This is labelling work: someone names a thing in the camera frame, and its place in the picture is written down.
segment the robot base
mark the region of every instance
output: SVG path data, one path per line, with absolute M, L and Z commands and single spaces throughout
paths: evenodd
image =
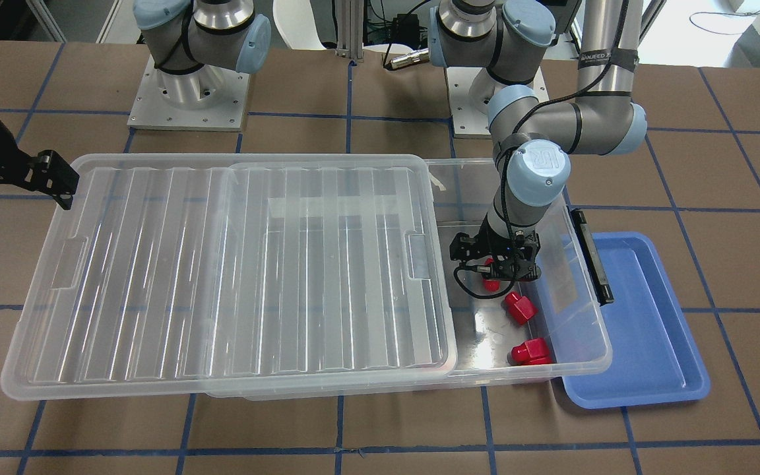
M 453 137 L 458 139 L 487 139 L 488 117 L 472 102 L 473 95 L 468 91 L 474 78 L 482 67 L 447 67 L 447 99 L 450 102 L 450 112 L 453 116 Z M 549 99 L 541 69 L 536 73 L 530 87 L 536 91 L 539 102 Z
M 148 58 L 127 125 L 148 130 L 210 130 L 241 132 L 250 75 L 216 69 L 224 84 L 205 108 L 179 108 L 162 97 L 153 58 Z

